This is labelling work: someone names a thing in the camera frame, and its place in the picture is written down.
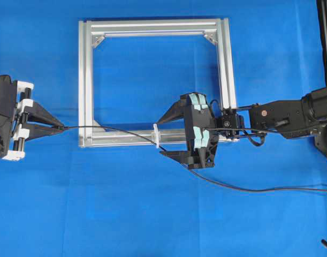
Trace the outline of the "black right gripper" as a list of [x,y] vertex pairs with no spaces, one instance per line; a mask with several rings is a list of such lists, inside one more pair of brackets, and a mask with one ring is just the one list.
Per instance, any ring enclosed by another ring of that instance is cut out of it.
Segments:
[[188,169],[214,167],[219,136],[215,133],[216,119],[206,96],[200,93],[189,93],[180,96],[168,111],[158,120],[158,124],[184,119],[187,150],[160,151]]

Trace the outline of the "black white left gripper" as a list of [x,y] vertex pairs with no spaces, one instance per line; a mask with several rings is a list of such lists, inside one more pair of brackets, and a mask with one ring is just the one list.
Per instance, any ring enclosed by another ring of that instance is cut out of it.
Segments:
[[[34,85],[0,75],[0,158],[19,161],[25,157],[25,141],[52,136],[65,131],[61,123],[31,99]],[[32,124],[37,122],[51,125]]]

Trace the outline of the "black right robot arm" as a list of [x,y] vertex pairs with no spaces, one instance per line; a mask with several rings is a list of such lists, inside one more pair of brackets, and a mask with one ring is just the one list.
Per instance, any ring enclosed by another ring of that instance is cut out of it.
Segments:
[[220,137],[247,138],[254,146],[264,144],[268,133],[285,139],[313,137],[315,147],[327,158],[327,87],[312,91],[299,100],[280,100],[225,109],[216,117],[204,94],[180,96],[160,118],[159,124],[184,121],[186,150],[161,154],[187,169],[214,167]]

